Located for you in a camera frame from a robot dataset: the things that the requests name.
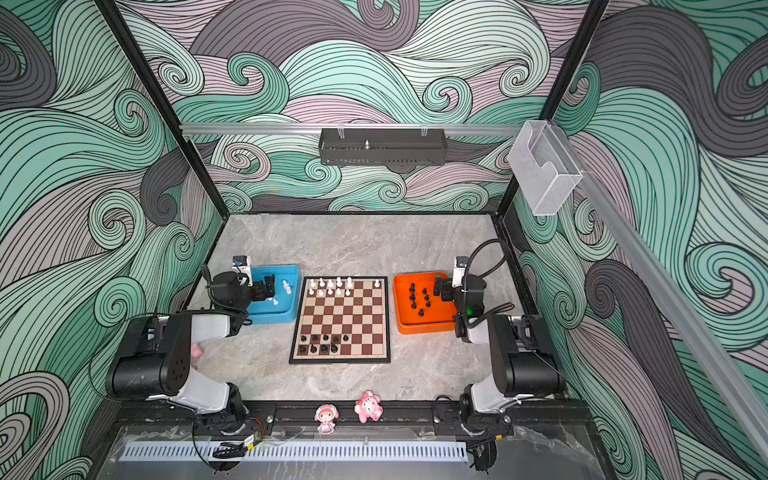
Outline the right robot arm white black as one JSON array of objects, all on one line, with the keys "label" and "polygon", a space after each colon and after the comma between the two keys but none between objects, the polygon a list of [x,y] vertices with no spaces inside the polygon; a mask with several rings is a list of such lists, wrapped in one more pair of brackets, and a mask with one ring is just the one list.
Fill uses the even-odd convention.
[{"label": "right robot arm white black", "polygon": [[512,301],[485,307],[487,277],[510,259],[507,241],[489,239],[470,255],[458,256],[450,278],[434,281],[433,294],[456,308],[456,337],[489,347],[491,373],[468,385],[460,396],[464,421],[500,415],[525,401],[549,399],[566,387],[565,374],[540,316],[515,315]]}]

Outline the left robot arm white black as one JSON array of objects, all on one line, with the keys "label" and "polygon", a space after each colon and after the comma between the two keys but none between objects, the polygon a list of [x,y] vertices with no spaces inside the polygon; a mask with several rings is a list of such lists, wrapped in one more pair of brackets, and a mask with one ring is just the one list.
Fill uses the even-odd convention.
[{"label": "left robot arm white black", "polygon": [[198,415],[248,416],[238,387],[215,381],[192,366],[192,347],[239,334],[252,322],[248,307],[275,298],[273,274],[255,277],[247,256],[231,270],[202,268],[210,309],[146,313],[127,322],[105,379],[106,394],[121,401],[161,400]]}]

